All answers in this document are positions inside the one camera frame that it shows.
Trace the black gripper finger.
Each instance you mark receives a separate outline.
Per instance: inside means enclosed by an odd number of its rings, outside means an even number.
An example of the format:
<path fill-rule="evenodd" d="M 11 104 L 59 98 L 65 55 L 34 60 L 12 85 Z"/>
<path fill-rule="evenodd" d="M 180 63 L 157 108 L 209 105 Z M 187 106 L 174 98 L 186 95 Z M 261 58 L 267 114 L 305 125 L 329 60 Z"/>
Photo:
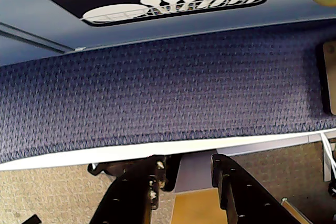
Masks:
<path fill-rule="evenodd" d="M 212 186 L 228 223 L 311 223 L 284 199 L 276 200 L 265 187 L 232 158 L 212 155 Z"/>
<path fill-rule="evenodd" d="M 115 177 L 93 214 L 90 223 L 150 223 L 159 205 L 160 186 L 166 180 L 166 156 L 153 155 L 126 162 L 88 165 L 94 176 Z"/>

